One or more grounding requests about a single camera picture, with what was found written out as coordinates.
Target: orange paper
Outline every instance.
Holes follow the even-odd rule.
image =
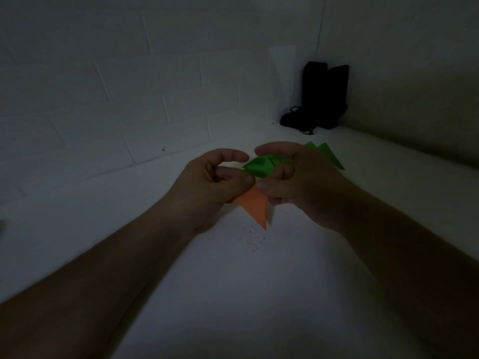
[[[243,209],[266,230],[266,206],[268,204],[268,197],[260,193],[260,191],[256,189],[256,186],[253,186],[243,195],[233,199],[233,203],[241,205]]]

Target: wall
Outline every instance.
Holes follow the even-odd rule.
[[[323,0],[0,0],[0,203],[274,123]]]
[[[341,124],[479,167],[479,0],[326,0],[317,58],[351,66]]]

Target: green paper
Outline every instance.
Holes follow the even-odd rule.
[[[313,142],[308,142],[305,146],[316,147]],[[336,166],[340,170],[344,170],[343,165],[333,154],[327,143],[320,144],[318,146],[318,149],[320,149],[329,158],[329,160],[333,163],[334,166]],[[258,156],[245,164],[243,166],[243,169],[257,178],[265,178],[273,172],[276,166],[286,160],[288,160],[287,157],[279,155]]]

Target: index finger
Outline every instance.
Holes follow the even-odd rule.
[[[256,147],[254,152],[258,156],[282,155],[292,159],[303,147],[304,146],[302,144],[297,144],[296,142],[270,142],[268,144]]]
[[[211,163],[213,166],[226,161],[246,162],[248,160],[249,155],[246,152],[231,148],[218,148],[195,158],[195,161],[201,164]]]

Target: person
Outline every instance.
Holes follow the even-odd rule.
[[[339,232],[435,358],[479,358],[479,264],[346,179],[319,150],[264,144],[290,160],[256,182],[271,204],[292,203]],[[0,305],[0,357],[94,358],[148,281],[167,270],[221,206],[254,179],[219,166],[248,161],[219,149],[190,161],[145,213]]]

